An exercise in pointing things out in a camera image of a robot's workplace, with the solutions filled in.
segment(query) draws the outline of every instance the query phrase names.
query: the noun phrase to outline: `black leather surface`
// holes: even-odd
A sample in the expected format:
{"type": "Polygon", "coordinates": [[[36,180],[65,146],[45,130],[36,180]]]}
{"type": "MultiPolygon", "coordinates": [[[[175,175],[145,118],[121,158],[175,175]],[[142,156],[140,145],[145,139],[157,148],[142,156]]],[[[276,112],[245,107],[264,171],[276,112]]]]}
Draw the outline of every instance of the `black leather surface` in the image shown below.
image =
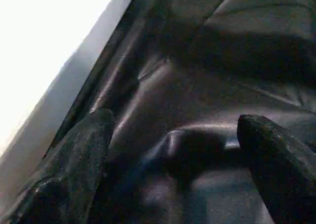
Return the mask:
{"type": "Polygon", "coordinates": [[[90,223],[272,224],[237,121],[264,115],[315,148],[315,9],[134,0],[54,142],[90,112],[114,112],[90,223]]]}

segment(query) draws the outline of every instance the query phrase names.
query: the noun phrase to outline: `white wall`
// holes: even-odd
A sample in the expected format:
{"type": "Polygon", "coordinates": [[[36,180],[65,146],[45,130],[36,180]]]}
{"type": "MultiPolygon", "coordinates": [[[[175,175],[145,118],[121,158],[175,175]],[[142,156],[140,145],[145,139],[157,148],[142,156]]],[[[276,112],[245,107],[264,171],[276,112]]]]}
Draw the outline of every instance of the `white wall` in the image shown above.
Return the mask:
{"type": "Polygon", "coordinates": [[[42,160],[130,1],[0,0],[0,213],[42,160]]]}
{"type": "Polygon", "coordinates": [[[0,156],[109,2],[0,0],[0,156]]]}

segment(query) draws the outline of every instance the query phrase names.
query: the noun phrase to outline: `shiny black fabric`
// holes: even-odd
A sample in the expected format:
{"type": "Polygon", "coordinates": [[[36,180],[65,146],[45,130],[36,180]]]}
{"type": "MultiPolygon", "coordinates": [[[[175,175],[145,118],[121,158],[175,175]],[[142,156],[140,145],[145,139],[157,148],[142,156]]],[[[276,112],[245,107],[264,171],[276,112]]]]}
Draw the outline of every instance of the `shiny black fabric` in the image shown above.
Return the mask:
{"type": "Polygon", "coordinates": [[[90,223],[273,221],[237,140],[264,115],[315,147],[315,0],[133,0],[51,147],[116,125],[90,223]]]}

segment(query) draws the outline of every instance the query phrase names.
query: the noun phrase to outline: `bright light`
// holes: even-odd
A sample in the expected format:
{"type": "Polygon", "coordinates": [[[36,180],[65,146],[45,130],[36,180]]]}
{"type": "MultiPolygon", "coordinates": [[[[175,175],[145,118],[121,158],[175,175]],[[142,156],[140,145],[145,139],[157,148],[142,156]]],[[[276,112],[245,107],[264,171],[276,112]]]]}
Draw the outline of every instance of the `bright light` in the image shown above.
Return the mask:
{"type": "Polygon", "coordinates": [[[0,156],[109,1],[0,0],[0,156]]]}

